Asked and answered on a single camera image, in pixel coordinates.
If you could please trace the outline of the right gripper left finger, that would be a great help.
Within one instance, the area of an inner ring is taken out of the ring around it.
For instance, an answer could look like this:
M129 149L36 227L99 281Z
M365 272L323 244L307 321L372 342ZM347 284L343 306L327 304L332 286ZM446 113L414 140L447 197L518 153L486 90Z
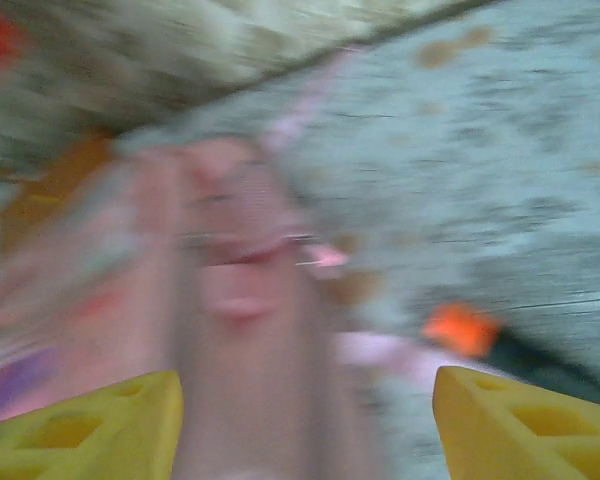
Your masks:
M170 480L183 423L174 371L0 422L0 480Z

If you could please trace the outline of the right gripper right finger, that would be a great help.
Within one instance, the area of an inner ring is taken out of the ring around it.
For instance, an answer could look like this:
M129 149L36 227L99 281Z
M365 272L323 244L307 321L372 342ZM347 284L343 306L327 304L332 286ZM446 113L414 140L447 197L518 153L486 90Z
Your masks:
M442 367L433 413L451 480L600 480L600 405Z

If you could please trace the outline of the black marker orange cap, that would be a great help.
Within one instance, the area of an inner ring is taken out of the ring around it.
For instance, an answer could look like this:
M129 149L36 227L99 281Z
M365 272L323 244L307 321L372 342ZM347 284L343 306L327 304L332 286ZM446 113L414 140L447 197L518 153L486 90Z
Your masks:
M422 327L427 339L527 383L600 405L600 376L570 362L463 303L433 311Z

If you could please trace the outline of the pink school backpack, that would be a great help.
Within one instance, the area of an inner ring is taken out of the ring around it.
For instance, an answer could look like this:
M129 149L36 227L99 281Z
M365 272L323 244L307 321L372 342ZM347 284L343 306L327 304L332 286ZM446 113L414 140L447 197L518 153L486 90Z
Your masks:
M403 346L333 305L342 262L253 141L121 161L0 263L0 422L174 371L170 480L396 480L366 404Z

